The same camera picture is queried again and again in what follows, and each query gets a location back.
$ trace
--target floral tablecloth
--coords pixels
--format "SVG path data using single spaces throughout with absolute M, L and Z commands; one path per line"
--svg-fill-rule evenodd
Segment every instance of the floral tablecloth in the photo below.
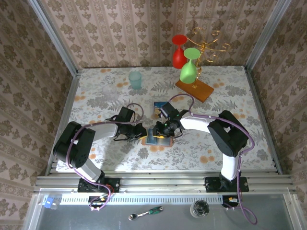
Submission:
M 142 89 L 131 88 L 128 74 L 137 70 L 142 74 Z M 142 123 L 153 127 L 153 98 L 170 98 L 182 92 L 175 86 L 180 70 L 173 67 L 84 69 L 75 95 L 70 121 L 88 124 L 103 121 L 118 114 L 122 106 L 139 103 L 145 110 Z M 214 88 L 204 102 L 196 100 L 195 113 L 218 115 L 223 110 L 231 111 L 255 140 L 255 148 L 242 158 L 242 169 L 273 170 L 274 164 L 263 134 L 258 112 L 250 92 L 242 66 L 203 67 L 200 80 Z M 103 86 L 114 84 L 118 100 L 108 102 L 102 94 Z M 172 101 L 178 110 L 188 109 L 189 97 L 180 96 Z M 136 113 L 141 110 L 132 107 Z M 144 146 L 141 141 L 114 142 L 105 138 L 93 143 L 90 159 L 104 171 L 131 170 L 220 170 L 222 153 L 210 134 L 185 130 L 172 147 Z M 59 161 L 57 171 L 67 172 L 66 165 Z

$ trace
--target transparent cup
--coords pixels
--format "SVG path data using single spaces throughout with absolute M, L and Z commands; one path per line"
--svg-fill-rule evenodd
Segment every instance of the transparent cup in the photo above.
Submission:
M 118 93 L 115 85 L 105 85 L 102 88 L 102 94 L 104 95 L 107 101 L 116 101 L 118 99 Z
M 209 213 L 209 205 L 204 200 L 197 200 L 191 205 L 190 212 L 195 218 L 205 217 Z

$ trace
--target wallpaper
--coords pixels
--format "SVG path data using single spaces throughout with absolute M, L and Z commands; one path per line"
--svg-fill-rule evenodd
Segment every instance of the wallpaper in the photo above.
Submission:
M 79 69 L 171 66 L 176 49 L 171 39 L 177 34 L 195 42 L 219 38 L 213 48 L 229 43 L 232 50 L 218 54 L 213 65 L 244 65 L 276 4 L 275 0 L 41 2 Z M 195 27 L 205 32 L 193 34 Z M 221 35 L 212 35 L 213 30 Z
M 307 217 L 307 1 L 292 0 L 253 71 L 279 160 Z
M 25 0 L 0 0 L 0 230 L 21 229 L 71 75 Z

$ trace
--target red wine glass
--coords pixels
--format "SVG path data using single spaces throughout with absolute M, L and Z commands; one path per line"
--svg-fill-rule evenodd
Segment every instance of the red wine glass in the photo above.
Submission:
M 187 58 L 184 56 L 184 50 L 180 47 L 187 42 L 187 37 L 182 34 L 175 35 L 172 38 L 173 44 L 178 46 L 178 49 L 173 54 L 173 67 L 181 69 L 187 62 Z

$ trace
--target glass cup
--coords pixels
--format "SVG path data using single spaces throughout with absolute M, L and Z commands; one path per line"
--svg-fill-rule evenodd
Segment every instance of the glass cup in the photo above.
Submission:
M 129 74 L 129 81 L 134 90 L 139 90 L 142 84 L 142 75 L 138 71 L 133 71 Z
M 187 42 L 187 37 L 182 34 L 175 35 L 172 38 L 172 42 L 178 45 L 178 49 L 173 54 L 173 67 L 181 69 L 187 62 L 187 58 L 184 56 L 184 50 L 180 47 Z
M 189 60 L 181 69 L 180 80 L 183 83 L 191 84 L 195 81 L 197 75 L 196 66 L 192 63 L 192 60 L 198 59 L 201 53 L 196 48 L 187 48 L 184 51 L 184 56 Z
M 191 205 L 190 212 L 195 218 L 205 217 L 209 213 L 209 205 L 204 200 L 197 200 Z
M 115 85 L 105 85 L 102 88 L 102 94 L 105 96 L 105 99 L 108 101 L 116 101 L 118 99 L 117 89 Z

